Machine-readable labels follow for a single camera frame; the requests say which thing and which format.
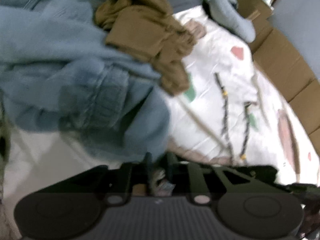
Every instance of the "gray stuffed toy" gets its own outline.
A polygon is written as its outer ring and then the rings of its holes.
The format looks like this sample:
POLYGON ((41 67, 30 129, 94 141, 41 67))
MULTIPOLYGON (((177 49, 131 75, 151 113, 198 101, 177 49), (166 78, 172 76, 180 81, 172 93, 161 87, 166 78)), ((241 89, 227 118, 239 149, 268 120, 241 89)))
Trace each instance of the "gray stuffed toy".
POLYGON ((255 29, 250 20, 236 11, 237 0, 205 0, 209 4, 212 19, 247 43, 254 41, 255 29))

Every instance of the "olive green cloth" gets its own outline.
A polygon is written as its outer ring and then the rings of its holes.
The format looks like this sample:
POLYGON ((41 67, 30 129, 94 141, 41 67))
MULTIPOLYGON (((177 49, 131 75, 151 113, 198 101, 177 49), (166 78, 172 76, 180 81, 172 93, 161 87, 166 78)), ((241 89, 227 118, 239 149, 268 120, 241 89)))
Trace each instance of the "olive green cloth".
POLYGON ((196 40, 172 12, 167 0, 107 0, 98 7, 95 23, 110 30, 106 45, 151 63, 162 75, 163 89, 177 95, 189 89, 181 60, 196 40))

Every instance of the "cardboard box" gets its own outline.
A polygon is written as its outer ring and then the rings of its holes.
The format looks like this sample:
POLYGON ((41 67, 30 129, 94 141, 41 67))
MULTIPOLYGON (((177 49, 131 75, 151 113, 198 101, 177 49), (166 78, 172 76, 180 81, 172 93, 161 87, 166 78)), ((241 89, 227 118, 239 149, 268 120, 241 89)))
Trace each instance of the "cardboard box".
POLYGON ((250 18, 256 39, 253 60, 291 105, 320 156, 320 84, 300 53, 268 22, 272 9, 262 0, 238 0, 241 16, 250 18))

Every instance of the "black cord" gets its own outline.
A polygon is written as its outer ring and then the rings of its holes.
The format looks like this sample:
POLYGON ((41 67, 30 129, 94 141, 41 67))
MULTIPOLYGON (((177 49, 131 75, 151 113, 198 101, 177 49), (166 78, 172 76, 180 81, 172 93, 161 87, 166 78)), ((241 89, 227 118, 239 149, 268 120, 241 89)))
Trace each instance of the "black cord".
POLYGON ((246 127, 244 132, 244 141, 242 144, 242 150, 240 153, 240 158, 244 161, 246 165, 248 165, 247 158, 245 156, 245 152, 247 150, 248 146, 248 140, 249 140, 249 131, 250 131, 250 117, 249 117, 249 106, 251 106, 251 102, 245 102, 244 103, 244 115, 246 118, 246 127))
POLYGON ((223 136, 225 134, 225 136, 226 136, 227 148, 228 148, 230 156, 231 156, 231 162, 233 163, 233 147, 232 147, 232 144, 230 141, 229 129, 228 129, 228 105, 229 105, 228 92, 226 91, 225 87, 222 85, 219 74, 214 73, 214 75, 216 77, 216 81, 217 81, 218 85, 220 86, 221 94, 224 99, 224 106, 223 106, 224 116, 223 116, 223 128, 221 131, 221 135, 223 136))

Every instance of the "light blue fleece jacket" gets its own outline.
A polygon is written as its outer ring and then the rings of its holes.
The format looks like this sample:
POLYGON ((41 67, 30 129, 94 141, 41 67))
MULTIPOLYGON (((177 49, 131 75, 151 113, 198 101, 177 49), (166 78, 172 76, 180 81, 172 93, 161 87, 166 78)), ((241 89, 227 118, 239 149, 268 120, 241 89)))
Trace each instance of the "light blue fleece jacket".
POLYGON ((107 47, 87 0, 0 0, 0 89, 28 131, 77 130, 99 158, 154 158, 169 111, 149 64, 107 47))

